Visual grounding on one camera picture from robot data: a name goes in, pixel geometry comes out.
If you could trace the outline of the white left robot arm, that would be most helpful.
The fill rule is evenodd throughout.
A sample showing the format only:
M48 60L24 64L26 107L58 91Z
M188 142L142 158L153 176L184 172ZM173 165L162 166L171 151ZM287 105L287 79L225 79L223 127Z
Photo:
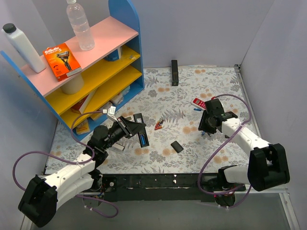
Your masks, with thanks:
M145 129L143 122L133 122L120 116L111 128L97 126L79 157L44 178L30 180L18 205L19 211L37 227L47 225L56 211L80 192L98 191L102 177L97 169L108 157L107 149L121 138L130 138Z

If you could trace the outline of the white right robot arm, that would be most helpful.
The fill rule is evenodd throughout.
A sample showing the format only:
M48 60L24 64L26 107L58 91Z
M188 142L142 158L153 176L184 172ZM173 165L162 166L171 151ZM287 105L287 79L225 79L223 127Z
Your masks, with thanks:
M285 148L271 144L240 121L233 112L226 112L219 99L204 103L199 130L215 134L220 131L234 141L248 156L248 165L225 166L218 170L216 182L222 190L233 189L235 184L249 184L256 191L263 191L290 181Z

